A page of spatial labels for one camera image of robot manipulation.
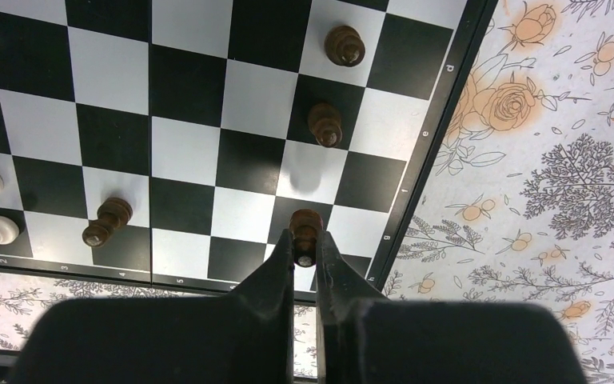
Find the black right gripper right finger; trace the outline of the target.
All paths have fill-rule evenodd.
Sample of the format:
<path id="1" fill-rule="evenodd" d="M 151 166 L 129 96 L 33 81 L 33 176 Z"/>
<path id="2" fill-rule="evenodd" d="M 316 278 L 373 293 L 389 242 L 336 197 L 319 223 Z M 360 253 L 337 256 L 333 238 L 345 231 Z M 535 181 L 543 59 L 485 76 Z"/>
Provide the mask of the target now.
<path id="1" fill-rule="evenodd" d="M 341 256 L 333 236 L 317 240 L 317 381 L 390 383 L 387 299 Z"/>

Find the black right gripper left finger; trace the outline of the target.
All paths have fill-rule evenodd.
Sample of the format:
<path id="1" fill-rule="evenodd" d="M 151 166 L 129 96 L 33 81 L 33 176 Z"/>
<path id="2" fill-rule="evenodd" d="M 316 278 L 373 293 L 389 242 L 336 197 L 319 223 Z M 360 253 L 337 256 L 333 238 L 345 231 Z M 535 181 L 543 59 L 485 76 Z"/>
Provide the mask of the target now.
<path id="1" fill-rule="evenodd" d="M 284 229 L 270 257 L 226 295 L 234 320 L 227 383 L 293 382 L 292 240 Z"/>

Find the brown chess pawn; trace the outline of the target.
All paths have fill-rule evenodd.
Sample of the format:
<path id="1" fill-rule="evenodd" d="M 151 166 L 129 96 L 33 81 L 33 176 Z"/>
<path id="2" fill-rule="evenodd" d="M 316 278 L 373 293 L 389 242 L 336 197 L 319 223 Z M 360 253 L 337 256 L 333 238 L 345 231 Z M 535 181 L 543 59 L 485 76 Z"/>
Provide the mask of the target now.
<path id="1" fill-rule="evenodd" d="M 294 262 L 304 268 L 313 266 L 316 263 L 318 232 L 323 230 L 321 216 L 315 210 L 297 210 L 291 216 L 289 230 L 293 236 Z"/>

